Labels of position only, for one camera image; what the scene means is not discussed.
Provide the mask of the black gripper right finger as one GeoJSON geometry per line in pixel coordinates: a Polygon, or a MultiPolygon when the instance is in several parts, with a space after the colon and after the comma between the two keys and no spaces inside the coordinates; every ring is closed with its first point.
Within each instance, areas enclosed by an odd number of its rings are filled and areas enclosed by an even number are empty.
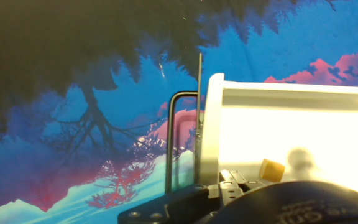
{"type": "Polygon", "coordinates": [[[238,171],[221,170],[218,185],[220,204],[226,206],[241,195],[263,186],[259,181],[245,180],[238,171]]]}

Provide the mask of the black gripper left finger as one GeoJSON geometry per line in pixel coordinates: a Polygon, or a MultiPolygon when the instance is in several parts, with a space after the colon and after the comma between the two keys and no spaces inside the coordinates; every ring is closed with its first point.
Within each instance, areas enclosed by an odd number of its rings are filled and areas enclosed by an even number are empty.
{"type": "Polygon", "coordinates": [[[210,211],[209,190],[191,185],[120,213],[118,224],[192,224],[210,211]]]}

